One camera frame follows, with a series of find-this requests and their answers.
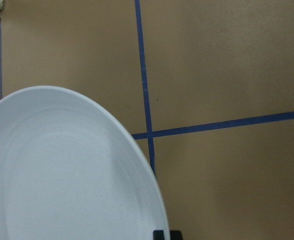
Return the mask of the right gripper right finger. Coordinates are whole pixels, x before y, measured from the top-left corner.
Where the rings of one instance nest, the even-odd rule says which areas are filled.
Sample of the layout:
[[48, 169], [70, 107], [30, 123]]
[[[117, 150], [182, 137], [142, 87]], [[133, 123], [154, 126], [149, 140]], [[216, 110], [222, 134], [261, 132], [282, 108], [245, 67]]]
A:
[[183, 240], [183, 235], [180, 230], [170, 230], [170, 240]]

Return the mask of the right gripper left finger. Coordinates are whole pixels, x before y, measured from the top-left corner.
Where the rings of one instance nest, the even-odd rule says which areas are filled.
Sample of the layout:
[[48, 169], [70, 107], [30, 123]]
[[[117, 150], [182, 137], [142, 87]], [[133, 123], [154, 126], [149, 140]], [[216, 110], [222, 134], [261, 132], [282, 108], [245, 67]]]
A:
[[163, 230], [154, 230], [153, 231], [153, 240], [165, 240]]

